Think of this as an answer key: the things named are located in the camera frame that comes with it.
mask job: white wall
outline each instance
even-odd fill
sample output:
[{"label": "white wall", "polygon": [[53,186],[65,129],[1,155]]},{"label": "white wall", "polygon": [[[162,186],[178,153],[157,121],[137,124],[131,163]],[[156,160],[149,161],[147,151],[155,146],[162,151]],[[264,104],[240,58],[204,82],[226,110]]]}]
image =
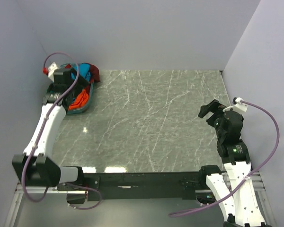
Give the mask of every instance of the white wall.
[{"label": "white wall", "polygon": [[13,155],[23,152],[40,116],[45,56],[17,3],[0,0],[0,227],[17,183]]},{"label": "white wall", "polygon": [[[223,73],[230,97],[239,96],[270,111],[279,123],[280,145],[261,175],[278,226],[284,227],[284,0],[262,0]],[[249,108],[243,139],[253,165],[271,152],[270,118]]]},{"label": "white wall", "polygon": [[47,52],[101,69],[223,70],[259,0],[18,3]]}]

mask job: red cloth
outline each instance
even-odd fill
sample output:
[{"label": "red cloth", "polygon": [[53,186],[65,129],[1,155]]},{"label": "red cloth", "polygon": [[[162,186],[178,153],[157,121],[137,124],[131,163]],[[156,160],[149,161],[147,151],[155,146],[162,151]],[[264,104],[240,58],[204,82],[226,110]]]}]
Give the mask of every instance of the red cloth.
[{"label": "red cloth", "polygon": [[[93,82],[100,82],[99,69],[96,66],[91,65],[89,63],[85,63],[85,64],[89,65],[89,72],[90,72],[89,85],[81,91],[81,93],[77,96],[75,101],[68,108],[69,110],[75,110],[80,107],[83,107],[89,100],[90,85]],[[68,64],[67,66],[65,66],[65,68],[67,69],[71,68],[71,65]]]}]

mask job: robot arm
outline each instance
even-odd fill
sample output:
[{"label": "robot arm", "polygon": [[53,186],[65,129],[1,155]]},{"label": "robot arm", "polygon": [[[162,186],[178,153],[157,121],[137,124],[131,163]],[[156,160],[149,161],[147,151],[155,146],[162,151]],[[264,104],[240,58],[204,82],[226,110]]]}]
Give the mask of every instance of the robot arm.
[{"label": "robot arm", "polygon": [[[233,190],[251,171],[248,149],[240,138],[240,132],[243,127],[241,114],[247,110],[247,105],[242,104],[241,100],[241,98],[235,98],[235,105],[230,107],[213,100],[210,104],[202,106],[199,113],[201,118],[209,112],[213,113],[207,120],[207,123],[216,129],[218,152],[230,178]],[[222,179],[218,171],[215,174],[206,176],[206,184],[218,196],[217,200],[230,193],[226,184],[221,182]],[[259,210],[250,177],[230,198],[219,204],[224,215],[224,226],[267,226]],[[234,204],[235,209],[231,209],[229,204]],[[235,220],[229,219],[230,214],[235,216]]]},{"label": "robot arm", "polygon": [[[24,149],[23,154],[15,155],[12,160],[12,164],[19,179],[21,179],[24,163],[35,145],[36,138],[48,110],[52,108],[53,103],[60,95],[71,86],[74,81],[71,74],[75,73],[76,71],[73,68],[59,69],[55,63],[49,67],[48,77],[53,83],[49,86],[47,93],[43,98],[41,116],[35,133],[28,146]],[[26,184],[28,186],[55,187],[59,183],[75,182],[82,178],[80,177],[83,174],[81,167],[59,167],[51,160],[51,156],[59,126],[65,117],[73,98],[75,98],[88,84],[89,83],[83,77],[79,77],[74,88],[53,108],[26,171]]]}]

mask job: gray marble table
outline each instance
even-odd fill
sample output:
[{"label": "gray marble table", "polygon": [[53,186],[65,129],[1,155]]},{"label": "gray marble table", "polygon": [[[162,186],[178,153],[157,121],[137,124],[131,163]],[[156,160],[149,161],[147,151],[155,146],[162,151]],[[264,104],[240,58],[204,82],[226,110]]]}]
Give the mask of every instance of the gray marble table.
[{"label": "gray marble table", "polygon": [[53,148],[63,166],[97,172],[198,171],[222,167],[200,106],[229,100],[217,70],[104,70],[92,104],[63,120]]}]

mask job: purple wire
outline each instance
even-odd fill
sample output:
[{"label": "purple wire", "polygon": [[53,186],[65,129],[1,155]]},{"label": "purple wire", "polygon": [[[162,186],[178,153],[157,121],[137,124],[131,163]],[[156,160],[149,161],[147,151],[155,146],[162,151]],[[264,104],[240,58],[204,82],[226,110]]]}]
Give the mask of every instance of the purple wire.
[{"label": "purple wire", "polygon": [[54,54],[62,54],[62,55],[65,55],[65,56],[70,57],[70,58],[74,61],[74,63],[76,64],[76,66],[77,66],[77,74],[76,74],[76,78],[75,78],[74,82],[72,83],[72,85],[71,85],[64,93],[62,93],[62,95],[53,103],[53,105],[51,106],[51,108],[49,108],[48,112],[46,113],[45,118],[44,118],[43,123],[42,123],[41,128],[40,128],[40,131],[39,131],[39,133],[38,133],[38,135],[37,135],[35,144],[34,144],[32,150],[31,150],[31,152],[30,152],[30,154],[29,154],[29,156],[28,156],[28,158],[27,158],[27,160],[26,160],[26,162],[25,162],[25,164],[24,164],[23,171],[22,171],[22,176],[21,176],[21,184],[22,184],[22,188],[23,188],[23,192],[24,192],[25,196],[26,196],[26,197],[28,198],[28,200],[30,200],[31,202],[40,202],[40,201],[42,201],[42,200],[45,198],[45,195],[46,195],[46,193],[47,193],[48,187],[46,188],[46,190],[44,191],[44,193],[43,193],[43,195],[42,195],[42,197],[41,197],[40,199],[34,199],[34,198],[32,198],[32,197],[28,194],[27,189],[26,189],[26,185],[25,185],[25,175],[26,175],[26,172],[27,172],[27,167],[28,167],[28,165],[29,165],[29,162],[30,162],[31,158],[34,156],[34,153],[35,153],[35,151],[36,151],[36,148],[37,148],[37,146],[38,146],[38,143],[39,143],[39,141],[40,141],[40,138],[41,138],[41,136],[42,136],[42,133],[43,133],[43,131],[44,131],[44,128],[45,128],[45,125],[46,125],[46,122],[47,122],[47,120],[48,120],[48,117],[49,117],[50,113],[51,113],[52,110],[57,106],[57,104],[61,101],[61,99],[63,99],[63,97],[66,96],[66,94],[69,93],[70,90],[72,90],[72,88],[75,86],[75,84],[77,83],[78,78],[79,78],[79,65],[78,65],[78,63],[77,63],[69,54],[64,53],[64,52],[54,52],[54,53],[48,55],[47,58],[46,58],[45,61],[44,61],[43,68],[45,68],[45,64],[46,64],[46,61],[48,60],[48,58],[51,57],[51,56],[53,56]]},{"label": "purple wire", "polygon": [[[267,110],[263,109],[262,107],[246,102],[246,101],[241,101],[242,103],[245,103],[247,105],[253,106],[259,110],[262,110],[263,112],[265,112],[274,122],[275,124],[275,129],[276,129],[276,142],[275,142],[275,147],[273,148],[272,152],[270,153],[270,155],[264,160],[264,162],[262,162],[257,168],[255,168],[254,170],[252,170],[250,173],[248,173],[246,175],[246,177],[250,177],[251,175],[253,175],[255,172],[259,171],[271,158],[272,156],[275,154],[275,151],[279,145],[279,140],[280,140],[280,131],[279,131],[279,126],[278,123],[276,122],[275,118],[273,117],[273,115],[270,114],[270,112],[268,112]],[[176,212],[172,212],[169,213],[169,217],[171,218],[176,218],[176,217],[181,217],[181,216],[185,216],[185,215],[189,215],[189,214],[193,214],[193,213],[197,213],[199,211],[205,210],[205,209],[209,209],[210,207],[214,207],[216,205],[218,205],[219,203],[225,201],[226,199],[228,199],[229,197],[233,196],[234,193],[244,184],[244,182],[246,181],[246,179],[243,179],[238,186],[232,190],[232,192],[230,194],[228,194],[227,196],[225,196],[224,198],[208,205],[208,206],[204,206],[204,207],[200,207],[197,209],[186,209],[186,210],[180,210],[180,211],[176,211]]]},{"label": "purple wire", "polygon": [[91,206],[91,207],[85,207],[85,208],[83,208],[83,207],[76,207],[76,206],[70,204],[71,207],[73,207],[73,208],[75,208],[75,209],[77,209],[77,210],[90,210],[90,209],[93,209],[93,208],[97,207],[97,206],[101,203],[101,201],[102,201],[102,195],[101,195],[101,193],[100,193],[98,190],[93,189],[93,188],[83,187],[83,186],[77,186],[77,185],[74,185],[74,184],[72,184],[72,183],[66,183],[66,184],[67,184],[68,186],[70,186],[70,187],[76,187],[76,188],[81,188],[81,189],[88,190],[88,191],[93,191],[93,192],[96,192],[96,193],[99,195],[99,201],[98,201],[95,205],[93,205],[93,206]]}]

